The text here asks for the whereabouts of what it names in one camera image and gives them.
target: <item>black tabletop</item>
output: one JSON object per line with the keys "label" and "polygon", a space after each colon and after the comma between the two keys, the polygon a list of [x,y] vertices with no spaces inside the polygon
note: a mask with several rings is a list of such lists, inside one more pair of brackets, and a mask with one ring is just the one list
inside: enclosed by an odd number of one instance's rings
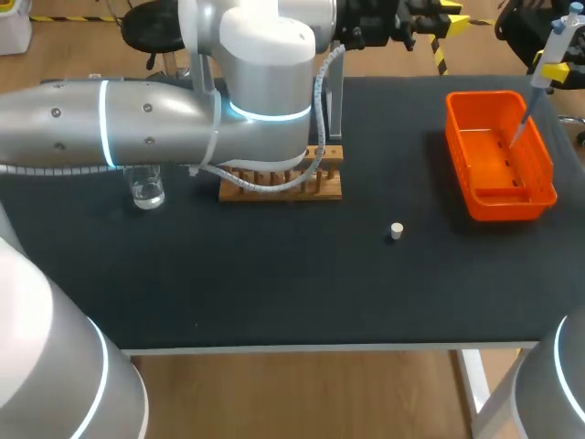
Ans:
{"label": "black tabletop", "polygon": [[445,96],[495,89],[526,95],[527,79],[346,80],[340,202],[220,204],[216,178],[175,166],[152,212],[120,173],[1,177],[0,199],[31,260],[120,348],[538,340],[585,302],[585,177],[542,103],[556,206],[474,223]]}

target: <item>yellow black warning tape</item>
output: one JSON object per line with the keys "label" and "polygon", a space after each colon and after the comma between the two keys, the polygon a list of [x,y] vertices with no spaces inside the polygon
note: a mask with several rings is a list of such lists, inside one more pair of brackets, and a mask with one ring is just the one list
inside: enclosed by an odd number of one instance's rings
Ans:
{"label": "yellow black warning tape", "polygon": [[114,23],[115,20],[112,16],[31,16],[30,21],[34,23],[47,23],[47,22],[107,22]]}
{"label": "yellow black warning tape", "polygon": [[[495,20],[476,20],[474,18],[470,18],[469,24],[474,26],[493,26],[495,24]],[[437,66],[439,75],[449,75],[449,71],[447,70],[447,63],[445,62],[445,54],[439,45],[439,39],[437,39],[434,35],[429,35],[429,40],[431,41],[432,54],[435,58],[435,65]]]}
{"label": "yellow black warning tape", "polygon": [[429,40],[431,41],[432,53],[434,54],[435,65],[437,66],[439,75],[448,75],[449,71],[447,70],[447,63],[445,62],[445,54],[442,53],[442,48],[439,46],[439,39],[434,35],[429,35]]}
{"label": "yellow black warning tape", "polygon": [[475,18],[470,18],[469,24],[474,26],[494,26],[495,20],[476,20]]}

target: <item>glass cup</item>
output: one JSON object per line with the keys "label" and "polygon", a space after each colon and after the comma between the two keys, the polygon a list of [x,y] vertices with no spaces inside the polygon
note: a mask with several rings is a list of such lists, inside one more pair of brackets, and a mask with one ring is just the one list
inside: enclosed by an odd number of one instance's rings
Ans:
{"label": "glass cup", "polygon": [[134,204],[143,210],[158,208],[165,202],[165,190],[159,165],[136,166],[124,169]]}

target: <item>black stool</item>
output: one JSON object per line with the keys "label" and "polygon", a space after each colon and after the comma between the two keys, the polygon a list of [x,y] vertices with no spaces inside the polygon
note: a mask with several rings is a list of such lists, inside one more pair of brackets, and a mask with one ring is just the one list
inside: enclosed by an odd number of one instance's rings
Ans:
{"label": "black stool", "polygon": [[146,62],[147,69],[153,68],[156,54],[161,53],[166,76],[177,76],[174,52],[185,48],[185,45],[181,38],[176,0],[154,0],[136,6],[124,16],[120,30],[128,46],[151,54]]}

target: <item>white coiled cable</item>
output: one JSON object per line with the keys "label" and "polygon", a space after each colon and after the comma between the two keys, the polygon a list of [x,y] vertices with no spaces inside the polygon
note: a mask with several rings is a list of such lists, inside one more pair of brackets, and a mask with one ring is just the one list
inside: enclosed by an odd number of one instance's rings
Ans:
{"label": "white coiled cable", "polygon": [[[307,167],[307,169],[300,174],[296,179],[291,180],[287,183],[276,186],[264,186],[250,183],[242,178],[238,178],[228,171],[225,171],[219,167],[212,165],[203,165],[200,169],[208,171],[216,176],[225,178],[231,183],[243,187],[247,190],[255,192],[282,192],[284,190],[291,189],[299,186],[301,183],[307,180],[319,167],[323,154],[325,152],[326,143],[326,132],[325,132],[325,121],[323,116],[323,105],[321,104],[321,90],[323,88],[323,79],[325,74],[329,70],[331,63],[346,51],[346,47],[342,44],[337,48],[333,49],[329,56],[325,58],[319,72],[314,81],[314,112],[317,121],[317,135],[318,135],[318,146],[315,150],[315,158],[313,162]],[[30,167],[30,166],[10,166],[0,165],[0,175],[10,174],[18,176],[44,176],[44,177],[64,177],[64,176],[79,176],[88,174],[99,174],[110,171],[122,171],[124,169],[130,169],[137,166],[78,166],[78,167]]]}

